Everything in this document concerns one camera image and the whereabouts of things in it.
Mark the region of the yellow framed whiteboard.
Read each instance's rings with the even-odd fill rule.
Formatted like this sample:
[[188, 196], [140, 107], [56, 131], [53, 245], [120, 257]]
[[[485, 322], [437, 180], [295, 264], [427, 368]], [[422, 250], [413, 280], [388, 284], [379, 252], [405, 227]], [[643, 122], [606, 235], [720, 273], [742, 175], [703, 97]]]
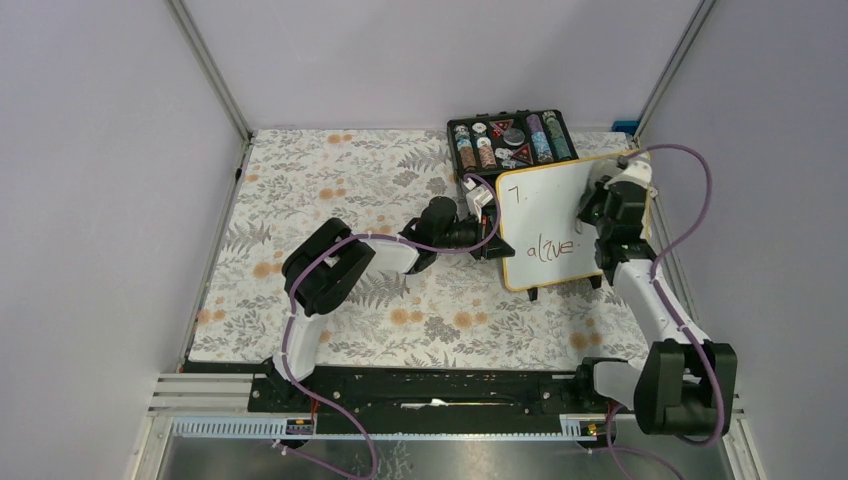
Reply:
[[639, 157], [648, 162], [644, 154], [611, 154], [505, 173], [497, 179], [500, 236], [515, 249], [515, 256], [503, 261], [508, 290], [523, 291], [601, 274], [612, 276], [620, 263], [653, 259], [646, 238], [650, 188], [643, 241], [603, 244], [594, 227], [577, 219], [594, 162], [620, 157]]

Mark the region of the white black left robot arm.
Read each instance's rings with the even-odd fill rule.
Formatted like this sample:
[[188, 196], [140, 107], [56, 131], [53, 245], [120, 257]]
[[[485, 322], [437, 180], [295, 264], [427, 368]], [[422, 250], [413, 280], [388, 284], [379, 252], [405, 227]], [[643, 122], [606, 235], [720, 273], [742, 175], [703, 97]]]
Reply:
[[321, 225], [285, 260], [282, 274], [290, 313], [283, 340], [271, 357], [279, 375], [272, 398], [288, 411], [309, 401], [307, 380], [327, 315], [341, 306], [368, 270], [417, 274], [440, 254], [469, 253], [475, 259], [502, 259], [515, 250], [498, 234], [498, 207], [490, 204], [461, 218], [453, 200], [438, 196], [398, 235], [355, 234], [341, 219]]

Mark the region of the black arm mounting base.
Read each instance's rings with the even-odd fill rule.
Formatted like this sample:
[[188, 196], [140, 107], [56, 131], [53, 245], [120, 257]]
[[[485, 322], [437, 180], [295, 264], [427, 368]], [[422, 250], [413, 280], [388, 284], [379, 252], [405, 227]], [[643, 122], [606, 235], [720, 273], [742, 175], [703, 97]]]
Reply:
[[283, 380], [269, 362], [189, 362], [188, 373], [245, 374], [251, 413], [313, 413], [320, 434], [372, 436], [531, 435], [560, 432], [562, 415], [601, 422], [610, 402], [589, 387], [585, 368], [512, 371], [318, 366], [303, 385], [319, 401]]

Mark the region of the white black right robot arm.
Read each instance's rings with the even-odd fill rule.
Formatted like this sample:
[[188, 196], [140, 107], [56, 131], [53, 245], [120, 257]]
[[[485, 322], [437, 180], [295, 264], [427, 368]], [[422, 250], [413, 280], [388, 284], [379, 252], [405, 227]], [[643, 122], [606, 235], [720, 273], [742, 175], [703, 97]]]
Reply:
[[642, 367], [591, 357], [573, 386], [575, 402], [597, 412], [610, 401], [641, 431], [711, 444], [729, 429], [737, 357], [712, 341], [670, 293], [658, 257], [642, 238], [648, 191], [608, 176], [588, 183], [577, 218], [597, 231], [595, 261], [636, 319], [649, 352]]

